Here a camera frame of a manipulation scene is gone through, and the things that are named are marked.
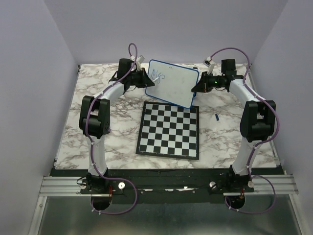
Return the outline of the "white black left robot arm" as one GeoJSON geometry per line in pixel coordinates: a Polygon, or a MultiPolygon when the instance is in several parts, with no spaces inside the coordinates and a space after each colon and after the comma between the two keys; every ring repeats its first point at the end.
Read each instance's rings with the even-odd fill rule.
{"type": "Polygon", "coordinates": [[[147,88],[154,86],[146,70],[141,66],[144,57],[119,60],[118,70],[109,80],[106,88],[93,96],[84,96],[81,105],[79,128],[86,136],[89,149],[89,169],[86,181],[81,187],[104,193],[111,189],[106,176],[108,167],[105,161],[105,135],[110,132],[111,104],[131,87],[147,88]]]}

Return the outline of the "blue framed whiteboard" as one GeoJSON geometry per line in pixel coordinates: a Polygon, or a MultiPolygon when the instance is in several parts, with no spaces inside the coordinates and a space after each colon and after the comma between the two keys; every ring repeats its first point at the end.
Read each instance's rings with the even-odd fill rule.
{"type": "Polygon", "coordinates": [[[159,60],[150,60],[148,77],[154,82],[153,87],[148,87],[145,94],[183,108],[191,108],[194,93],[191,89],[197,84],[199,71],[159,60]]]}

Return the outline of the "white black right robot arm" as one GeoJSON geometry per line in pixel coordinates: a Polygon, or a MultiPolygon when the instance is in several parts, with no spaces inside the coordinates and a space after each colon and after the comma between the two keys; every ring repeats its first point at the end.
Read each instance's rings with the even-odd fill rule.
{"type": "Polygon", "coordinates": [[[237,74],[235,59],[222,60],[221,75],[213,74],[215,62],[211,57],[203,63],[208,69],[202,72],[200,81],[191,91],[208,93],[213,88],[224,88],[244,106],[240,122],[242,142],[222,184],[226,192],[243,190],[252,186],[251,168],[259,147],[273,135],[276,104],[272,100],[264,100],[246,83],[244,75],[237,74]]]}

